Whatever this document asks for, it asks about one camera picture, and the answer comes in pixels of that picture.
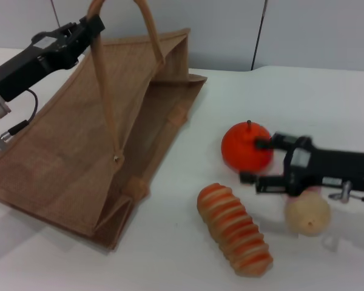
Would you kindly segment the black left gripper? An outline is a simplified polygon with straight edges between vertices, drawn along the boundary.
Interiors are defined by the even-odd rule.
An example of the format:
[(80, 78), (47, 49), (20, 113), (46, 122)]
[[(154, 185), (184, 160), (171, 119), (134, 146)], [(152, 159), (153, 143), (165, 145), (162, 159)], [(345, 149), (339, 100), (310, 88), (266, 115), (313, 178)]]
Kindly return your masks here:
[(0, 65), (0, 97), (9, 102), (57, 70), (76, 65), (79, 56), (105, 26), (99, 15), (36, 34), (31, 44)]

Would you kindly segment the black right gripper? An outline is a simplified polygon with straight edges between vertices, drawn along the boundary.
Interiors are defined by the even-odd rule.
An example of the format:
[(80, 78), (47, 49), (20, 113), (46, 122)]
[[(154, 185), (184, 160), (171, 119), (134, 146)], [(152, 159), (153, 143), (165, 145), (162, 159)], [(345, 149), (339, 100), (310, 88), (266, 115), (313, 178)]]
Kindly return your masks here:
[(283, 175), (259, 176), (240, 172), (242, 184), (254, 185), (256, 194), (287, 193), (299, 196), (309, 187), (327, 186), (340, 189), (350, 182), (352, 189), (364, 192), (364, 153), (326, 150), (314, 146), (306, 136), (275, 133), (270, 138), (258, 137), (259, 150), (285, 150)]

